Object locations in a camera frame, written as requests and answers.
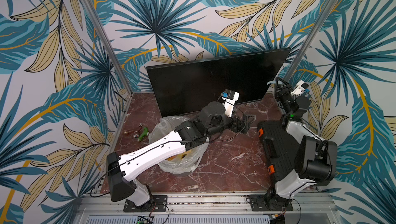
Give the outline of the aluminium frame post right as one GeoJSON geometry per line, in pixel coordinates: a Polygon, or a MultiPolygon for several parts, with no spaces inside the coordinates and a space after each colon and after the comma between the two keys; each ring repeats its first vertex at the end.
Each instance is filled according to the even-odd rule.
{"type": "Polygon", "coordinates": [[[291,78],[294,74],[294,72],[297,70],[299,64],[301,63],[303,56],[306,54],[307,49],[310,47],[310,44],[312,43],[313,39],[317,35],[317,33],[320,31],[322,26],[324,25],[325,21],[327,18],[330,16],[333,8],[337,4],[338,0],[327,0],[324,3],[323,10],[318,14],[317,19],[312,25],[312,28],[310,29],[309,33],[307,34],[306,39],[304,40],[301,48],[299,49],[296,57],[294,60],[291,62],[288,71],[285,73],[283,79],[287,82],[291,82],[291,78]]]}

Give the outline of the aluminium frame post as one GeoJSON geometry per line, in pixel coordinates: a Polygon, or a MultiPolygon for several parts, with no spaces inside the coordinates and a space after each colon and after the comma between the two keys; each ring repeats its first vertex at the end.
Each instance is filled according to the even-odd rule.
{"type": "Polygon", "coordinates": [[[317,33],[320,31],[322,26],[324,25],[325,21],[327,18],[330,16],[333,8],[337,4],[338,0],[327,0],[324,3],[323,10],[318,14],[317,19],[312,25],[312,28],[310,29],[309,33],[307,34],[306,39],[304,40],[301,48],[299,49],[296,57],[294,60],[291,62],[288,71],[285,73],[283,79],[287,82],[291,82],[291,78],[294,74],[294,72],[297,70],[299,64],[301,63],[303,56],[306,54],[307,49],[310,47],[310,44],[312,43],[313,39],[317,35],[317,33]]]}
{"type": "Polygon", "coordinates": [[[128,96],[131,97],[133,95],[133,91],[130,88],[129,81],[127,80],[127,78],[124,75],[124,72],[121,68],[121,64],[119,63],[119,60],[114,52],[114,49],[110,43],[110,40],[108,39],[108,36],[107,36],[107,34],[104,30],[104,27],[100,21],[100,18],[94,8],[94,4],[91,2],[91,0],[80,0],[80,1],[82,3],[83,7],[85,8],[85,10],[88,14],[88,17],[90,18],[90,20],[93,24],[93,28],[97,31],[98,37],[101,40],[107,54],[109,55],[109,58],[114,65],[115,71],[118,73],[120,80],[128,93],[128,96]]]}

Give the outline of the orange case latch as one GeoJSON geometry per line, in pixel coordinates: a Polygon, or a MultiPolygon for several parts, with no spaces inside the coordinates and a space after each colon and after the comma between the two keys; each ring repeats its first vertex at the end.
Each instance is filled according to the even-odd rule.
{"type": "Polygon", "coordinates": [[[269,173],[269,175],[272,175],[272,174],[275,173],[275,168],[274,168],[273,165],[270,165],[270,166],[268,167],[268,173],[269,173]]]}
{"type": "Polygon", "coordinates": [[[258,134],[259,134],[259,137],[261,137],[261,136],[264,134],[264,131],[263,131],[262,128],[260,128],[260,129],[258,130],[258,134]]]}

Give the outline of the green toy car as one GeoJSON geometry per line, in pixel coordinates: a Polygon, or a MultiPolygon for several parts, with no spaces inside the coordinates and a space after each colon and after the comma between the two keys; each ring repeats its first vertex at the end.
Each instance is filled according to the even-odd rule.
{"type": "Polygon", "coordinates": [[[138,136],[138,142],[143,141],[143,139],[145,137],[147,137],[149,134],[150,134],[150,132],[149,132],[147,127],[142,128],[142,130],[141,130],[141,132],[139,133],[139,136],[138,136]]]}

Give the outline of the black computer monitor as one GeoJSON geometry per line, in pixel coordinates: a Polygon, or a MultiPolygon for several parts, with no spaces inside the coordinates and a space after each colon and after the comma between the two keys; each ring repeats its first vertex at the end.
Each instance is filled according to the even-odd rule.
{"type": "Polygon", "coordinates": [[[291,52],[290,48],[212,59],[148,66],[146,71],[162,117],[200,111],[224,90],[238,103],[263,99],[291,52]]]}

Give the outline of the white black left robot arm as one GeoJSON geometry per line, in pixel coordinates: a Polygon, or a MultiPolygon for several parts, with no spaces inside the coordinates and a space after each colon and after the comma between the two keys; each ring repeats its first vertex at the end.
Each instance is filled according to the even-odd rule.
{"type": "Polygon", "coordinates": [[[107,182],[111,201],[131,201],[143,206],[153,201],[146,185],[137,177],[150,167],[195,147],[211,143],[211,137],[230,130],[246,134],[255,120],[253,115],[241,117],[233,113],[232,103],[210,102],[197,116],[181,123],[169,134],[137,151],[107,156],[107,182]]]}

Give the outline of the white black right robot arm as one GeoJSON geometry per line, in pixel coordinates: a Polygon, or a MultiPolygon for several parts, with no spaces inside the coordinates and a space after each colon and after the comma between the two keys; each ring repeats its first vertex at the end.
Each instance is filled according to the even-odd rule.
{"type": "Polygon", "coordinates": [[[270,152],[269,174],[275,179],[268,190],[265,205],[285,211],[294,196],[313,185],[327,185],[335,176],[337,144],[327,141],[303,123],[311,101],[306,96],[308,83],[292,86],[275,78],[274,97],[284,114],[280,121],[264,126],[264,140],[270,152]]]}

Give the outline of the mesh waste bin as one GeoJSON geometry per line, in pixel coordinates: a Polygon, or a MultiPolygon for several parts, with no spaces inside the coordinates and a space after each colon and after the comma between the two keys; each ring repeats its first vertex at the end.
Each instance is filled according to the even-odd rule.
{"type": "Polygon", "coordinates": [[[184,157],[182,160],[174,160],[175,156],[172,156],[158,163],[158,166],[164,172],[183,177],[189,175],[198,168],[202,156],[202,152],[192,149],[191,154],[184,157]]]}

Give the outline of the pile of discarded sticky notes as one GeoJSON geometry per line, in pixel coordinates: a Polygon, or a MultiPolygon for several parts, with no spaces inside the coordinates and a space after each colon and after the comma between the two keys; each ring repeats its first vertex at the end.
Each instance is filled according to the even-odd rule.
{"type": "Polygon", "coordinates": [[[188,156],[189,154],[191,154],[191,150],[178,154],[177,156],[174,157],[174,160],[182,160],[184,157],[188,156]]]}

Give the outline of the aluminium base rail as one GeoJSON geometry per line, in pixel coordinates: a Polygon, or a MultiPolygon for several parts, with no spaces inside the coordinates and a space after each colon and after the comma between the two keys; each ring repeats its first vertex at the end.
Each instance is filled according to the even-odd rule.
{"type": "Polygon", "coordinates": [[[305,192],[286,211],[255,212],[252,192],[167,193],[162,212],[127,213],[124,202],[108,197],[84,198],[75,224],[341,224],[341,216],[327,193],[305,192]]]}

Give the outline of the aluminium frame post left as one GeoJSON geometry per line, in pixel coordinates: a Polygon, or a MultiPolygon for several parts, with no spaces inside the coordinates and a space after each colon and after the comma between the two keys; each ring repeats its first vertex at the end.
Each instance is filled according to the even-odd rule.
{"type": "Polygon", "coordinates": [[[128,93],[128,96],[131,97],[133,95],[133,91],[130,88],[129,81],[127,80],[127,78],[124,75],[124,72],[121,68],[121,64],[119,63],[119,60],[114,52],[114,49],[110,43],[110,40],[108,39],[108,36],[107,36],[107,34],[104,30],[104,27],[100,21],[100,18],[94,8],[94,4],[91,2],[91,0],[80,0],[80,1],[82,3],[83,7],[85,8],[85,10],[88,14],[88,17],[90,18],[90,20],[93,24],[93,28],[97,31],[98,37],[101,40],[107,54],[109,55],[109,58],[114,65],[115,71],[118,73],[120,80],[128,93]]]}

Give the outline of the clear plastic bin liner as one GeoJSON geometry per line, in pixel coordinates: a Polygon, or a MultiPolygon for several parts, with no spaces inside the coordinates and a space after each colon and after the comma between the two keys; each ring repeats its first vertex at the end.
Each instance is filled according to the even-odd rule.
{"type": "Polygon", "coordinates": [[[192,149],[202,152],[204,156],[204,153],[206,152],[209,145],[208,142],[205,142],[202,145],[196,143],[196,147],[182,151],[180,143],[176,143],[176,139],[173,138],[174,134],[172,132],[175,130],[175,128],[181,125],[183,122],[188,121],[189,119],[190,118],[186,116],[164,117],[159,120],[159,123],[152,130],[151,134],[148,137],[149,144],[155,143],[157,141],[166,142],[166,144],[161,145],[154,150],[156,153],[160,154],[160,157],[163,160],[166,160],[172,156],[177,156],[180,153],[184,153],[192,149]]]}

